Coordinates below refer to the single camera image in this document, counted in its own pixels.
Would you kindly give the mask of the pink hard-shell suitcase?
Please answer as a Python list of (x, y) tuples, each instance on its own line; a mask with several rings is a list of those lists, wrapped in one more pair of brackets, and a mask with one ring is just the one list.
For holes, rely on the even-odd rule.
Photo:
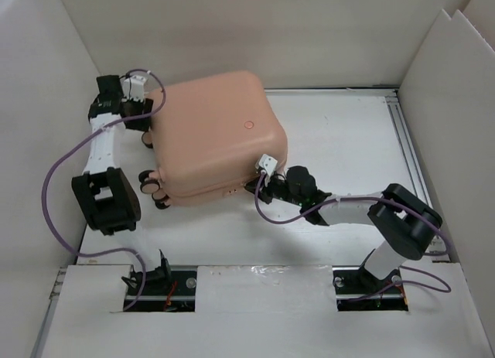
[(162, 105), (142, 141), (155, 168), (138, 176), (140, 190), (160, 208), (195, 206), (231, 196), (257, 176), (260, 157), (288, 159), (288, 139), (264, 86), (249, 71), (190, 80), (154, 90)]

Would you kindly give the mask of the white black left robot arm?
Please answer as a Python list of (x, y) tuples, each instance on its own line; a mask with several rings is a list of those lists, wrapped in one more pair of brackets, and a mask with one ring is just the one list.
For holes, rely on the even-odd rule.
[(155, 107), (145, 96), (148, 75), (132, 70), (97, 78), (99, 93), (88, 111), (93, 135), (88, 160), (71, 187), (88, 226), (138, 255), (134, 269), (123, 279), (129, 291), (159, 295), (172, 288), (172, 272), (165, 256), (153, 256), (146, 245), (138, 225), (142, 218), (138, 196), (120, 164), (125, 131), (151, 127)]

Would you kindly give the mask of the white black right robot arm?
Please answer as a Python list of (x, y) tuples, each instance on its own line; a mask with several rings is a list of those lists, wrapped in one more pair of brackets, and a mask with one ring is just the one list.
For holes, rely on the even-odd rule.
[(244, 186), (253, 194), (255, 206), (277, 199), (297, 206), (299, 218), (315, 226), (347, 223), (376, 228), (384, 239), (382, 244), (347, 279), (357, 285), (358, 301), (405, 284), (397, 270), (406, 261), (422, 259), (433, 237), (441, 233), (441, 216), (397, 183), (378, 193), (339, 196), (319, 189), (316, 179), (303, 166), (293, 166), (283, 175), (267, 169), (259, 169), (258, 173)]

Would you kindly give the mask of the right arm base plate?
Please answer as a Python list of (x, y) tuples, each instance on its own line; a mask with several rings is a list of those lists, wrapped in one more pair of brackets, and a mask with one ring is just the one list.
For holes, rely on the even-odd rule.
[(407, 312), (401, 273), (393, 270), (380, 280), (359, 266), (333, 267), (333, 287), (339, 312)]

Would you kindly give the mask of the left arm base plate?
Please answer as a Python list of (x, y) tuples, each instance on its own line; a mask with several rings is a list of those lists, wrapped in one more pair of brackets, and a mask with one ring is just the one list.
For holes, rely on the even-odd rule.
[(171, 282), (164, 288), (150, 285), (147, 281), (143, 293), (135, 301), (138, 282), (133, 278), (122, 277), (126, 285), (124, 312), (194, 312), (196, 307), (197, 268), (172, 267)]

